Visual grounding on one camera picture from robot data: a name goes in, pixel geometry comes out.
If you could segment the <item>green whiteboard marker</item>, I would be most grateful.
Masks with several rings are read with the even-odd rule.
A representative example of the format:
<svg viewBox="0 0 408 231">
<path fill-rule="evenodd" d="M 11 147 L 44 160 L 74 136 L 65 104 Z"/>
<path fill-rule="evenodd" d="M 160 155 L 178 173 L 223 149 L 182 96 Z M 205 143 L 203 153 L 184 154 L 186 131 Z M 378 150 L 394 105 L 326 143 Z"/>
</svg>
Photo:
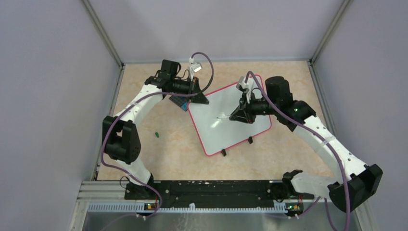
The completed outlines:
<svg viewBox="0 0 408 231">
<path fill-rule="evenodd" d="M 217 116 L 217 119 L 219 119 L 219 120 L 229 120 L 230 115 L 219 115 L 219 116 Z"/>
</svg>

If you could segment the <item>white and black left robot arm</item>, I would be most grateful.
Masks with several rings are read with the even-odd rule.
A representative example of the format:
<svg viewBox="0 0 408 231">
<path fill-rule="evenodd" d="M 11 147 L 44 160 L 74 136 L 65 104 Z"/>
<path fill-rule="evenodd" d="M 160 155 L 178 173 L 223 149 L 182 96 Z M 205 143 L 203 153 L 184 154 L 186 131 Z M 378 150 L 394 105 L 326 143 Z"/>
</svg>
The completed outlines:
<svg viewBox="0 0 408 231">
<path fill-rule="evenodd" d="M 137 126 L 144 120 L 153 107 L 167 95 L 186 99 L 191 103 L 209 104 L 194 76 L 202 69 L 199 62 L 190 58 L 188 78 L 177 76 L 180 63 L 163 60 L 161 68 L 154 76 L 144 82 L 137 96 L 115 116 L 106 116 L 102 122 L 103 152 L 120 166 L 118 169 L 128 174 L 130 181 L 136 184 L 136 193 L 143 199 L 152 197 L 153 178 L 151 172 L 139 158 L 141 142 Z"/>
</svg>

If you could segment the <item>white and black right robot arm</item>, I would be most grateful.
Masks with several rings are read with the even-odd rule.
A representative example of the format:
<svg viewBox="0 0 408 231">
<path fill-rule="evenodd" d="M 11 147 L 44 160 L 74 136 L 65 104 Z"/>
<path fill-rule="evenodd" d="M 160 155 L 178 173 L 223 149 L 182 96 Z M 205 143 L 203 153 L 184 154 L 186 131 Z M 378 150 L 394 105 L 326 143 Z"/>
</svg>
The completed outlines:
<svg viewBox="0 0 408 231">
<path fill-rule="evenodd" d="M 285 78 L 270 77 L 264 85 L 266 89 L 257 98 L 253 90 L 262 87 L 251 77 L 241 77 L 236 87 L 242 96 L 229 119 L 252 124 L 258 116 L 275 116 L 307 143 L 334 174 L 330 178 L 301 170 L 287 172 L 282 178 L 286 197 L 308 193 L 331 200 L 343 212 L 351 212 L 376 193 L 383 176 L 377 164 L 366 164 L 342 145 L 306 102 L 293 98 Z"/>
</svg>

